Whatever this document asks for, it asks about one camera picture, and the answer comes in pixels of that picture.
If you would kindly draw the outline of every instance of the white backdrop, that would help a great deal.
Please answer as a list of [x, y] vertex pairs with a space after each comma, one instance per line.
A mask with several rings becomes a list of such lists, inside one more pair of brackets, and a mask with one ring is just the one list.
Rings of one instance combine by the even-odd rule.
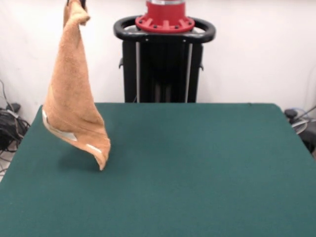
[[[10, 102], [32, 121], [46, 95], [66, 0], [2, 0], [0, 78]], [[212, 22], [198, 102], [316, 103], [315, 0], [187, 0], [189, 16]], [[121, 41], [113, 24], [144, 13], [145, 0], [87, 0], [82, 29], [96, 102], [123, 102]]]

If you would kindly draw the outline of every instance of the red robot part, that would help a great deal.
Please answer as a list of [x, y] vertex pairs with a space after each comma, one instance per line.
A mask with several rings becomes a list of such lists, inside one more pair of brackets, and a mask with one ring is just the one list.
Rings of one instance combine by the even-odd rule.
[[183, 33], [195, 22], [185, 16], [185, 0], [147, 0], [148, 12], [136, 18], [140, 29], [154, 33]]

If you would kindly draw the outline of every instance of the towel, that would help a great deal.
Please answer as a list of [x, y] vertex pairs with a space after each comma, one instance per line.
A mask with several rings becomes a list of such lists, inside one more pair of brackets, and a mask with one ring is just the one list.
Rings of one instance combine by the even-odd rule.
[[103, 170], [111, 142], [94, 104], [79, 29], [89, 19], [79, 0], [70, 0], [64, 8], [63, 33], [42, 117], [52, 134], [94, 155]]

